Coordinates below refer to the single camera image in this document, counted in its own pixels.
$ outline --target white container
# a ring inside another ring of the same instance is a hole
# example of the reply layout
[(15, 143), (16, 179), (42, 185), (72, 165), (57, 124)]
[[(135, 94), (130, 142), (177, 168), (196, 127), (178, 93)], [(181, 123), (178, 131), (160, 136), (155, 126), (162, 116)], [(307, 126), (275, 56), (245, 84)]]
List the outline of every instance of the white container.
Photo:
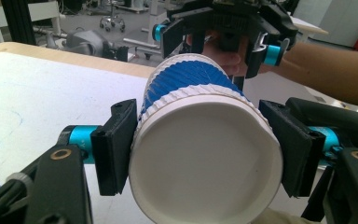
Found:
[(182, 54), (149, 78), (134, 136), (131, 190), (156, 223), (248, 223), (281, 183), (266, 119), (211, 59)]

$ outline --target office chair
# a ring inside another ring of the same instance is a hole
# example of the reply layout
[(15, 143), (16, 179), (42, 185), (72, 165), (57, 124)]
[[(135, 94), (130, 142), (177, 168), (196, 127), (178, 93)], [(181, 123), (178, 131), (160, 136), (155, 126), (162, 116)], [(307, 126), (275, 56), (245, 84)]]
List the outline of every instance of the office chair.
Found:
[(100, 27), (104, 28), (105, 31), (110, 32), (109, 23), (112, 27), (116, 26), (116, 23), (120, 25), (120, 31), (124, 32), (126, 24), (123, 19), (121, 19), (116, 13), (117, 6), (124, 5), (124, 1), (121, 0), (108, 0), (107, 5), (110, 5), (110, 15), (104, 16), (100, 20)]

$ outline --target blue ribbed surface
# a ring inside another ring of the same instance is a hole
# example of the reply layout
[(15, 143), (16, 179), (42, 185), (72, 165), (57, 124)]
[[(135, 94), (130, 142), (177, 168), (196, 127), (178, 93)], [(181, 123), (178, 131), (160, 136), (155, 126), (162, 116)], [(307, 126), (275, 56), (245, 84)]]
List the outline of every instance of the blue ribbed surface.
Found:
[(186, 61), (173, 64), (160, 72), (150, 84), (145, 95), (142, 114), (162, 96), (190, 85), (214, 84), (227, 87), (244, 96), (228, 77), (209, 63)]

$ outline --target person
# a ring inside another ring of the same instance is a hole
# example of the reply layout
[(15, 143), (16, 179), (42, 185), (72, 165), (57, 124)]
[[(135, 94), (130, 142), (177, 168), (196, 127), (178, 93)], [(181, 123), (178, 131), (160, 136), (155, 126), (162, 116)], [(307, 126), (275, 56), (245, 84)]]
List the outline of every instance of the person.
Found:
[[(203, 55), (216, 61), (228, 75), (244, 76), (247, 38), (243, 37), (238, 52), (218, 48), (219, 34), (209, 32)], [(187, 38), (191, 45), (191, 36)], [(333, 49), (297, 42), (288, 50), (279, 66), (262, 64), (259, 73), (274, 72), (340, 101), (358, 105), (358, 51)]]

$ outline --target paper cup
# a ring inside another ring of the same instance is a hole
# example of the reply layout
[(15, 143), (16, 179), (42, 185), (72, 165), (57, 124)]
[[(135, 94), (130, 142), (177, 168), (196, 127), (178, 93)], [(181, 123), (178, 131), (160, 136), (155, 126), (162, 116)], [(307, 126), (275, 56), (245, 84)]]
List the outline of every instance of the paper cup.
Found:
[(135, 201), (156, 223), (248, 223), (281, 183), (266, 119), (211, 59), (182, 54), (149, 78), (131, 152)]

